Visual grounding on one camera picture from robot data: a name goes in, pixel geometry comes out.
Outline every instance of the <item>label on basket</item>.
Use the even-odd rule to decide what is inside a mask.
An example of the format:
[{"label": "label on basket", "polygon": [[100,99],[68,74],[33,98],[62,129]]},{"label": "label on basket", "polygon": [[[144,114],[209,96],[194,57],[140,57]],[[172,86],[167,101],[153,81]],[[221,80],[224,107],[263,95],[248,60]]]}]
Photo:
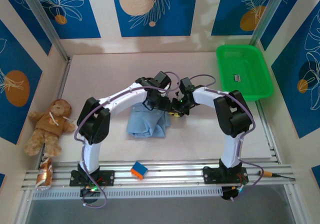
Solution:
[{"label": "label on basket", "polygon": [[234,75],[234,81],[239,83],[241,82],[240,76],[239,75]]}]

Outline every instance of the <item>white table surface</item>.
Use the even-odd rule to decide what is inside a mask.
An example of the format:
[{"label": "white table surface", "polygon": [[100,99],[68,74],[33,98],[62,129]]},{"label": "white table surface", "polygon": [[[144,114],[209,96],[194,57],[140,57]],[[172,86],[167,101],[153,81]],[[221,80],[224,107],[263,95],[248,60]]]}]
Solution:
[{"label": "white table surface", "polygon": [[[211,88],[221,90],[215,52],[75,55],[62,98],[71,104],[70,118],[76,120],[88,98],[111,96],[136,79],[154,77],[159,71],[173,71],[180,78],[211,74],[217,79]],[[171,79],[173,87],[176,80],[173,76]],[[211,81],[209,77],[192,80],[195,85]],[[256,104],[247,104],[256,129],[245,137],[241,155],[243,158],[271,158]],[[189,116],[171,116],[171,127],[166,129],[165,138],[134,138],[127,134],[129,115],[127,109],[112,118],[109,135],[101,145],[100,161],[218,159],[223,153],[225,135],[213,108],[200,105],[193,108]],[[59,141],[62,154],[54,161],[80,160],[82,144],[74,140],[73,134],[63,134]]]}]

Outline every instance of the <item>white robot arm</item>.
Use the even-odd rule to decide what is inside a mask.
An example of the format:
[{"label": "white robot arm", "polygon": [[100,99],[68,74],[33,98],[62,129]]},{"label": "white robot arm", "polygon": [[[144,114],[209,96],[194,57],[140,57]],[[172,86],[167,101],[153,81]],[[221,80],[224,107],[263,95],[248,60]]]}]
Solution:
[{"label": "white robot arm", "polygon": [[[86,101],[78,119],[78,125],[90,112],[99,106],[100,108],[85,123],[82,123],[83,125],[79,130],[81,138],[85,141],[84,158],[78,165],[78,171],[73,171],[74,173],[71,174],[74,178],[82,177],[82,181],[76,180],[73,185],[70,182],[71,186],[86,186],[90,183],[90,180],[86,178],[85,167],[88,174],[94,176],[95,180],[99,179],[99,173],[105,172],[100,171],[99,168],[99,152],[101,142],[109,133],[111,118],[136,103],[145,102],[151,108],[168,111],[179,116],[189,115],[189,110],[200,104],[215,108],[220,128],[225,133],[224,152],[219,162],[219,168],[203,168],[203,176],[206,177],[204,182],[206,184],[234,184],[240,181],[238,175],[246,173],[246,169],[242,167],[238,158],[241,149],[241,146],[239,146],[241,144],[240,138],[249,129],[252,122],[245,111],[227,97],[229,95],[233,96],[233,99],[236,99],[237,102],[240,102],[249,110],[240,92],[232,91],[226,96],[225,92],[208,91],[205,86],[192,85],[187,77],[180,82],[179,88],[183,94],[183,98],[180,100],[176,98],[170,100],[159,90],[150,88],[152,86],[163,89],[168,87],[169,82],[171,82],[170,78],[165,73],[159,72],[155,78],[139,78],[130,87],[112,96],[100,100],[91,97]],[[242,183],[239,184],[245,185],[247,182],[248,179],[242,180]]]}]

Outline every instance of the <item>teddy bear leg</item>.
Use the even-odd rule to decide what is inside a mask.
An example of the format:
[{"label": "teddy bear leg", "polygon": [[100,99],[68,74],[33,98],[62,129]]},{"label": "teddy bear leg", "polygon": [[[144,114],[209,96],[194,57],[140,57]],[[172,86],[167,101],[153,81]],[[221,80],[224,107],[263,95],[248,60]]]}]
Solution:
[{"label": "teddy bear leg", "polygon": [[61,146],[58,143],[58,136],[48,131],[44,133],[44,155],[46,157],[56,157],[61,154]]},{"label": "teddy bear leg", "polygon": [[33,131],[32,136],[30,139],[27,141],[25,144],[23,151],[29,155],[29,156],[34,156],[37,155],[42,147],[42,145],[45,142],[45,136],[44,136],[45,131],[41,129],[35,129]]}]

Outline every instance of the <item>orange and blue block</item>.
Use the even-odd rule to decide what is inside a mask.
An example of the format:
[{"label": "orange and blue block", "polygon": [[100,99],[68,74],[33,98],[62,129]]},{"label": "orange and blue block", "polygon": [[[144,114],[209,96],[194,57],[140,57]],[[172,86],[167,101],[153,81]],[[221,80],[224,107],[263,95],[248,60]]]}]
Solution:
[{"label": "orange and blue block", "polygon": [[144,165],[142,165],[138,161],[136,161],[133,167],[131,168],[131,173],[137,176],[139,179],[143,179],[147,171],[148,171],[148,168],[146,168]]}]

